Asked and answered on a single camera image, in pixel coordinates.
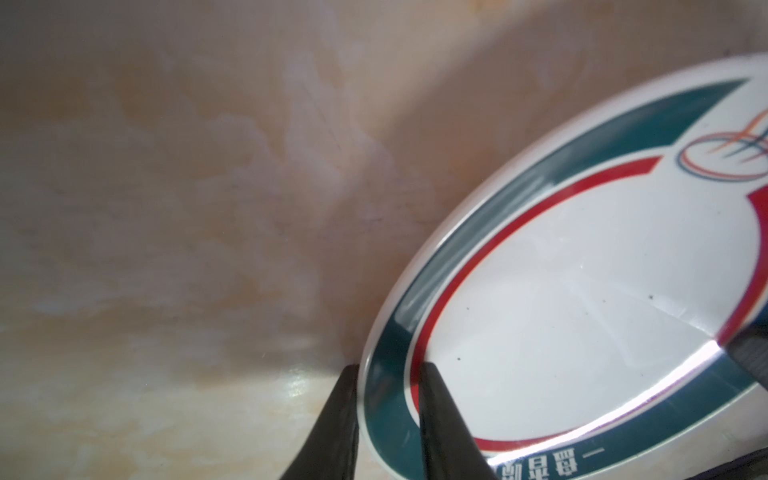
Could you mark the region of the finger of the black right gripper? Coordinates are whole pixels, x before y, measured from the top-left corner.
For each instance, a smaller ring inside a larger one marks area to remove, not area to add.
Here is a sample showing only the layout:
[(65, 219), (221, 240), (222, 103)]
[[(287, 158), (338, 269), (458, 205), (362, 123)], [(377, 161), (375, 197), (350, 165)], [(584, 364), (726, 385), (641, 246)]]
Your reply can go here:
[(768, 389), (767, 327), (752, 324), (726, 345), (728, 356), (764, 390)]

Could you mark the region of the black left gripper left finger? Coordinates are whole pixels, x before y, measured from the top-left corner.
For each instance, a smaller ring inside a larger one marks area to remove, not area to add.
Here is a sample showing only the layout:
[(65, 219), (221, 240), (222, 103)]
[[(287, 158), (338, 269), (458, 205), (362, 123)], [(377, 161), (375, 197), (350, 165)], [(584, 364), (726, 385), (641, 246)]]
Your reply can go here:
[(358, 454), (359, 365), (346, 366), (282, 480), (352, 480)]

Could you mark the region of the white plate green red rim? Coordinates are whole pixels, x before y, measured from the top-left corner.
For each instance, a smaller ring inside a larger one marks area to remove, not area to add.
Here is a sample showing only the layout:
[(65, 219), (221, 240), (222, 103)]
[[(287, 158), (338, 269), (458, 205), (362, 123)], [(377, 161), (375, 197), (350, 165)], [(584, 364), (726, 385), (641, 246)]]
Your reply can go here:
[(688, 68), (500, 168), (382, 306), (361, 435), (422, 479), (433, 363), (503, 479), (682, 479), (767, 444), (767, 392), (726, 353), (767, 323), (767, 57)]

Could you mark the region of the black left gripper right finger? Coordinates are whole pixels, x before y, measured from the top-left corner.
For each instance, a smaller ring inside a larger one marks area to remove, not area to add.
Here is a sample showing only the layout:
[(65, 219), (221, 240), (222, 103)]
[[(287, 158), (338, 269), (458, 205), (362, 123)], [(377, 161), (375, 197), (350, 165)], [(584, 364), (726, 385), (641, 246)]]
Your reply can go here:
[(418, 405), (427, 479), (497, 479), (434, 363), (420, 364)]

